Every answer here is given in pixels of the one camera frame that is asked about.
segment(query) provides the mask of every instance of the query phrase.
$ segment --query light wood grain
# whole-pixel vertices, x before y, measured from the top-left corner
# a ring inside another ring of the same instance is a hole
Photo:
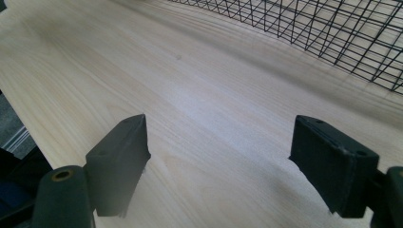
[[[297,114],[401,165],[402,97],[165,1],[18,0],[0,14],[0,88],[53,167],[144,113],[152,159],[126,218],[97,227],[368,227],[328,213],[287,160]]]

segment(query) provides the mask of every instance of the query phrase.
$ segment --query screw hole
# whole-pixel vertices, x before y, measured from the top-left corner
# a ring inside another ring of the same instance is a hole
[[[361,150],[356,151],[356,154],[360,156],[367,156],[367,153]]]
[[[73,171],[71,171],[71,170],[62,170],[62,171],[55,173],[51,177],[51,179],[53,181],[64,181],[64,180],[69,179],[72,176],[72,174],[73,174]]]

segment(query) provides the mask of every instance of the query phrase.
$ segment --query dark object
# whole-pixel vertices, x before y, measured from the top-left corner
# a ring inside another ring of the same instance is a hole
[[[65,166],[47,173],[36,201],[33,228],[95,227],[86,174],[80,166]]]
[[[84,168],[66,166],[43,178],[33,228],[65,227],[55,226],[57,220],[95,227],[94,209],[99,216],[123,214],[150,158],[145,115],[121,121],[86,155]]]
[[[125,212],[150,158],[145,115],[120,122],[89,151],[85,170],[98,216]]]
[[[20,161],[9,151],[0,148],[0,179],[5,178]]]
[[[297,116],[290,160],[332,213],[362,218],[369,206],[374,211],[372,227],[403,227],[403,168],[382,174],[375,152],[331,125]]]
[[[4,2],[4,0],[0,0],[0,12],[5,10],[7,8],[6,3]]]
[[[241,21],[354,76],[403,94],[401,0],[170,1]]]
[[[14,199],[16,204],[6,214],[0,215],[0,227],[13,227],[32,217],[40,179],[52,170],[38,147],[33,148],[21,161],[16,158],[7,161],[10,163],[3,165],[5,161],[1,160],[1,169],[7,167],[8,170],[1,178],[3,183],[13,184],[14,190],[1,194],[1,198]]]

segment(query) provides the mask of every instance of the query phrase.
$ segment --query wire grid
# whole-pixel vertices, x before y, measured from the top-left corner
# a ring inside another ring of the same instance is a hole
[[[402,1],[169,0],[275,34],[369,82],[403,95]]]

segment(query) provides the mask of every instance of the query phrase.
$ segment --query dark gray clamp jaw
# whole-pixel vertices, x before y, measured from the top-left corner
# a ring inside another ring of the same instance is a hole
[[[147,161],[145,115],[118,123],[91,151],[86,165],[47,173],[41,180],[33,228],[95,227],[100,217],[124,215]]]
[[[371,227],[403,227],[403,167],[377,170],[379,156],[331,125],[297,116],[290,160],[343,218],[374,211]]]
[[[5,10],[7,8],[6,3],[4,2],[4,0],[0,0],[0,12]]]

